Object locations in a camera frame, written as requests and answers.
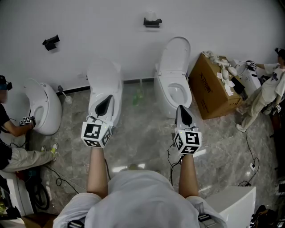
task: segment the white toilet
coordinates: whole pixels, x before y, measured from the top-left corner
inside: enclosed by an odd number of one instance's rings
[[[121,66],[105,58],[96,58],[87,72],[91,94],[89,116],[113,122],[116,126],[122,106]]]
[[[50,85],[39,84],[34,79],[27,79],[24,90],[30,100],[31,113],[36,120],[35,131],[51,135],[57,132],[61,124],[61,102]]]
[[[254,214],[256,187],[227,187],[206,199],[228,228],[249,227]]]
[[[179,105],[191,105],[192,95],[186,80],[190,61],[190,44],[184,37],[172,38],[155,65],[155,96],[160,111],[175,118]]]

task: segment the marble floor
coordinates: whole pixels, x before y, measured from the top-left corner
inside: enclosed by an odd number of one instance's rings
[[[105,148],[105,158],[109,164],[110,175],[116,174],[117,167],[132,163],[141,164],[145,169],[159,170],[169,178],[170,165],[167,149],[172,144],[174,120],[162,116],[153,90],[153,82],[144,82],[144,97],[138,105],[133,105],[133,97],[139,84],[125,84],[122,98],[122,111],[114,134]],[[60,96],[63,115],[59,131],[51,136],[33,132],[30,147],[40,150],[41,145],[50,148],[54,142],[59,144],[57,160],[49,165],[60,173],[61,178],[69,179],[78,192],[85,192],[89,169],[90,148],[81,141],[81,126],[87,116],[90,91],[70,94],[73,104],[64,102]],[[192,112],[200,118],[197,104],[193,98]],[[201,127],[203,147],[206,153],[195,158],[195,167],[200,188],[200,196],[217,193],[227,186],[237,186],[243,180],[249,180],[252,171],[249,167],[252,157],[246,142],[246,134],[236,130],[235,123],[240,121],[238,113],[203,121]],[[253,156],[260,160],[259,171],[252,180],[256,186],[256,206],[261,204],[274,208],[274,187],[277,175],[275,146],[269,136],[273,128],[268,116],[259,115],[248,130],[248,143]],[[170,149],[170,161],[179,159],[176,148]],[[180,167],[173,172],[173,184],[177,190]],[[51,196],[50,213],[58,214],[76,192],[65,182],[56,185],[58,176],[42,167],[43,184]]]

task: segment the baseboard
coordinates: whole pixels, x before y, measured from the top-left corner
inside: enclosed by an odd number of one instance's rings
[[[124,81],[124,84],[133,84],[133,83],[139,83],[140,79],[133,79],[133,80],[126,80]],[[142,79],[142,82],[153,82],[154,78],[144,78]],[[85,90],[89,90],[90,86],[84,86],[84,87],[79,87],[79,88],[75,88],[75,89],[70,89],[70,90],[64,90],[65,94],[72,94],[72,93],[76,93],[76,92],[80,92],[80,91],[85,91]]]

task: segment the white shirt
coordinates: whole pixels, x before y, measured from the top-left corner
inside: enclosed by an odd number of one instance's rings
[[[279,64],[264,64],[264,67],[266,73],[272,75],[261,87],[262,97],[269,104],[285,92],[285,69],[281,69]]]
[[[183,198],[153,171],[122,171],[108,183],[108,190],[103,200],[92,193],[73,197],[53,227],[66,228],[68,222],[85,217],[85,228],[199,228],[194,206],[203,202],[204,213],[226,228],[222,217],[202,198]]]

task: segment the cardboard box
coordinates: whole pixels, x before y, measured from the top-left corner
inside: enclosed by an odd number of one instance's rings
[[[22,220],[26,228],[53,228],[53,221],[56,217],[56,215],[39,212],[37,214],[23,216]]]
[[[197,101],[202,119],[224,116],[234,111],[243,99],[233,88],[232,96],[228,96],[224,84],[217,77],[221,72],[218,65],[212,64],[202,53],[189,75],[191,92]]]

